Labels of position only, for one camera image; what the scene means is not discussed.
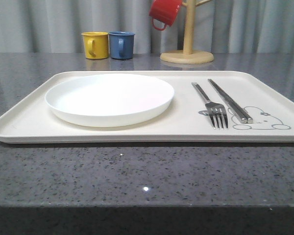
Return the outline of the silver metal fork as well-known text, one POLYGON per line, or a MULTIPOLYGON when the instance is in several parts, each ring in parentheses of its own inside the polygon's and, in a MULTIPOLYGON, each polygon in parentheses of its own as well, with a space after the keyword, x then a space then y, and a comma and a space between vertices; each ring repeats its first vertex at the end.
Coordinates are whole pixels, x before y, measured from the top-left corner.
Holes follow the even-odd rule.
POLYGON ((199 92, 199 94, 205 100, 205 107, 208 112, 208 116, 214 129, 228 129, 228 118, 225 107, 220 103, 215 103, 210 100, 201 86, 192 82, 192 86, 199 92))

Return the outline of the blue mug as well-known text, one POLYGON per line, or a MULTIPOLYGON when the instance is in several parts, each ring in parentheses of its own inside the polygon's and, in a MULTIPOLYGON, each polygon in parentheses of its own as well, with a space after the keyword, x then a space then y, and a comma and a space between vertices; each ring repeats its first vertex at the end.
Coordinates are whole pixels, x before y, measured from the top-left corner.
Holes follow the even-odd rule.
POLYGON ((110 57, 120 60, 132 59, 134 36, 133 32, 109 32, 110 57))

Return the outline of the red hanging mug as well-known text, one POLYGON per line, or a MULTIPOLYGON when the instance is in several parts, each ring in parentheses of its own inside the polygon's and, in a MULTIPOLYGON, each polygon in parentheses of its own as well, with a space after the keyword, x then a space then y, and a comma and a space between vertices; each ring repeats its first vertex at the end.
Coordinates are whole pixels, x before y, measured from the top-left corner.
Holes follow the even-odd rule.
POLYGON ((172 26, 182 3, 182 0, 154 0, 149 11, 153 28, 163 31, 167 26, 172 26), (157 27, 154 23, 155 20, 163 23, 164 26, 157 27))

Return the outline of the white round plate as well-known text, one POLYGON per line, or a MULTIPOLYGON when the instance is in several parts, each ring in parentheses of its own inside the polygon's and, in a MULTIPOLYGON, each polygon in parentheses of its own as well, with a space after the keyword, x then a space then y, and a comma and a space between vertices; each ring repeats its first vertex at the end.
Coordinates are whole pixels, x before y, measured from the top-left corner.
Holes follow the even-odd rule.
POLYGON ((45 102, 60 119, 82 126, 119 127, 162 114, 174 88, 159 78, 138 74, 78 77, 50 88, 45 102))

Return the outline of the wooden mug tree stand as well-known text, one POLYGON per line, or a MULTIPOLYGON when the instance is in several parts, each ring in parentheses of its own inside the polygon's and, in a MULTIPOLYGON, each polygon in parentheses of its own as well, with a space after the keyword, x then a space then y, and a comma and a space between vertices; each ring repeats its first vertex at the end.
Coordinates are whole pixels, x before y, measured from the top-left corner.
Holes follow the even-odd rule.
POLYGON ((208 2, 209 0, 182 2, 186 8, 183 49, 164 52, 160 55, 161 60, 176 64, 203 64, 214 60, 212 53, 193 49, 196 8, 208 2))

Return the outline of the silver chopstick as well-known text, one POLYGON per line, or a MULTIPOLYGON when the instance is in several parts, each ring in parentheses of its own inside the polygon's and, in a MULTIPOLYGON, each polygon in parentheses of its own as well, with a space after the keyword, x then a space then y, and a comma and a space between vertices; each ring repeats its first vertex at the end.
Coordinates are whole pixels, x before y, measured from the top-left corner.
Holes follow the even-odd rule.
MULTIPOLYGON (((226 105, 232 110, 232 113, 235 115, 238 121, 240 121, 242 124, 246 124, 249 121, 252 121, 252 118, 249 116, 249 114, 243 108, 241 108, 219 85, 217 85, 212 79, 208 79, 208 81, 217 91, 226 105)), ((213 127, 215 127, 215 117, 218 126, 221 124, 222 127, 226 127, 226 129, 228 129, 228 118, 225 107, 222 104, 212 102, 207 95, 204 95, 204 98, 207 101, 205 106, 209 113, 209 117, 211 118, 213 127)))
POLYGON ((245 111, 232 97, 230 97, 216 82, 212 79, 208 79, 208 82, 213 86, 213 88, 220 95, 222 100, 227 104, 227 106, 232 110, 234 116, 242 124, 252 124, 253 118, 245 111))

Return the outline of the beige rabbit serving tray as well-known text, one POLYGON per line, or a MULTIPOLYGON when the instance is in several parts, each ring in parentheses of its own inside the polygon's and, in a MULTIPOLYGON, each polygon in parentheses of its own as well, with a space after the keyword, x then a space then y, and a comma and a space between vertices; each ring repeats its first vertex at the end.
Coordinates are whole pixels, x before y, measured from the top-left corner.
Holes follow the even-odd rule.
POLYGON ((294 103, 238 71, 145 71, 170 83, 175 96, 169 108, 149 121, 116 128, 83 127, 56 117, 45 103, 48 89, 64 81, 94 75, 94 71, 58 73, 0 117, 0 141, 5 143, 79 142, 294 142, 294 103), (201 114, 204 102, 192 86, 197 82, 214 102, 221 98, 209 84, 214 80, 253 118, 241 124, 228 115, 229 127, 215 130, 201 114))

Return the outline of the yellow mug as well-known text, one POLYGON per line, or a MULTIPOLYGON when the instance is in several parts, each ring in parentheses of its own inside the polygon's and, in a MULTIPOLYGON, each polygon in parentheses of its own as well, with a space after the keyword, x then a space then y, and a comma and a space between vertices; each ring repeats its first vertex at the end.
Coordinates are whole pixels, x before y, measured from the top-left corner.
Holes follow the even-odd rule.
POLYGON ((87 59, 99 60, 109 57, 108 32, 81 33, 87 59))

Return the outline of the grey curtain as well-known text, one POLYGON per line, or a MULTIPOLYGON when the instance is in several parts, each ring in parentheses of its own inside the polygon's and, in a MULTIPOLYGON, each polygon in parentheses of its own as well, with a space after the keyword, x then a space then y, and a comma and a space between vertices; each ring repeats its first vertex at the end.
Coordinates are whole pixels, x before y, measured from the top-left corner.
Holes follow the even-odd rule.
MULTIPOLYGON (((153 28, 149 0, 0 0, 0 52, 77 53, 88 31, 131 31, 135 53, 183 47, 186 9, 153 28)), ((294 53, 294 0, 213 0, 196 8, 194 49, 294 53)))

